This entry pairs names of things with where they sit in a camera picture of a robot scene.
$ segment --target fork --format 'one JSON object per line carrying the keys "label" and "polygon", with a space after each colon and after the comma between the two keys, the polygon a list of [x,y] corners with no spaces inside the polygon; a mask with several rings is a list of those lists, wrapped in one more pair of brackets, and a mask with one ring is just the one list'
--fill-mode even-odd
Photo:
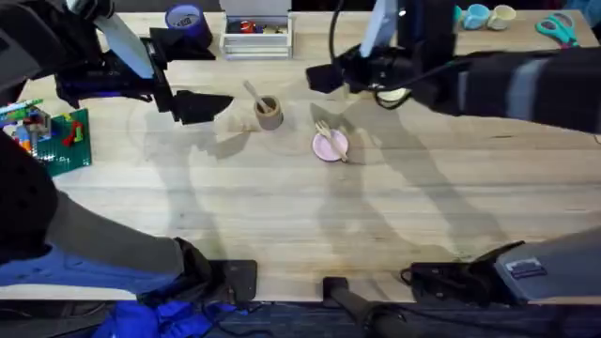
{"label": "fork", "polygon": [[330,126],[328,126],[328,124],[325,121],[321,120],[321,121],[316,122],[316,128],[317,128],[317,131],[321,135],[323,135],[328,140],[328,142],[330,142],[330,146],[332,148],[334,148],[334,150],[336,150],[336,152],[338,153],[338,155],[340,156],[342,161],[347,162],[348,161],[347,154],[340,148],[340,146],[338,145],[336,140],[334,140],[333,137],[331,137]]}

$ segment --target teal cup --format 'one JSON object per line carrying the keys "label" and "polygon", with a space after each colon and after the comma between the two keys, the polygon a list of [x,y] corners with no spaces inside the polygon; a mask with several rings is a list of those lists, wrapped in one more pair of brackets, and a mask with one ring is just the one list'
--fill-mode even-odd
{"label": "teal cup", "polygon": [[458,24],[461,21],[461,14],[463,14],[463,9],[455,5],[455,24]]}
{"label": "teal cup", "polygon": [[478,29],[483,27],[490,16],[490,9],[484,5],[474,4],[468,7],[468,13],[463,19],[464,29]]}

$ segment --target small plate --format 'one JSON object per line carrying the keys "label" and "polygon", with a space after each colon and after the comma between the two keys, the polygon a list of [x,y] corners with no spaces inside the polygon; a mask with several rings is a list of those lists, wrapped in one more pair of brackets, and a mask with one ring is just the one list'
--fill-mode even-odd
{"label": "small plate", "polygon": [[[331,136],[334,141],[340,146],[345,153],[348,152],[348,139],[347,137],[340,131],[331,130]],[[313,152],[323,161],[340,161],[342,158],[338,155],[335,149],[333,149],[328,142],[328,139],[321,135],[317,134],[313,138]]]}

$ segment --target light blue mug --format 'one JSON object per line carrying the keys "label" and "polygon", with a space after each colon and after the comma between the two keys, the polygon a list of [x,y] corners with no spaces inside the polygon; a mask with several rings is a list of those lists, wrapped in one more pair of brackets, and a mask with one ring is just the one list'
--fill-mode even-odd
{"label": "light blue mug", "polygon": [[463,28],[478,29],[486,24],[490,16],[490,9],[484,5],[474,4],[468,7],[466,18],[463,19]]}

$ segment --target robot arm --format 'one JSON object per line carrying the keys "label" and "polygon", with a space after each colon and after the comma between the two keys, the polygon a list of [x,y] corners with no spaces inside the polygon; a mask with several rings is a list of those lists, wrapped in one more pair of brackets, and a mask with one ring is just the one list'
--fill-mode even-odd
{"label": "robot arm", "polygon": [[[106,53],[97,27],[111,47]],[[16,101],[25,81],[54,75],[57,96],[74,108],[88,98],[154,99],[175,121],[212,121],[233,98],[186,90],[174,96],[164,71],[179,32],[165,31],[151,28],[151,38],[136,37],[111,0],[69,0],[62,8],[38,0],[0,5],[0,62],[10,65],[0,72],[0,91],[9,93],[0,103]]]}
{"label": "robot arm", "polygon": [[[337,11],[331,26],[332,62],[307,70],[310,87],[331,92],[348,83],[352,92],[374,93],[405,87],[415,100],[446,115],[601,131],[601,99],[594,91],[601,85],[601,47],[455,55],[454,5],[378,0],[362,44],[336,56]],[[390,46],[394,28],[396,46]]]}

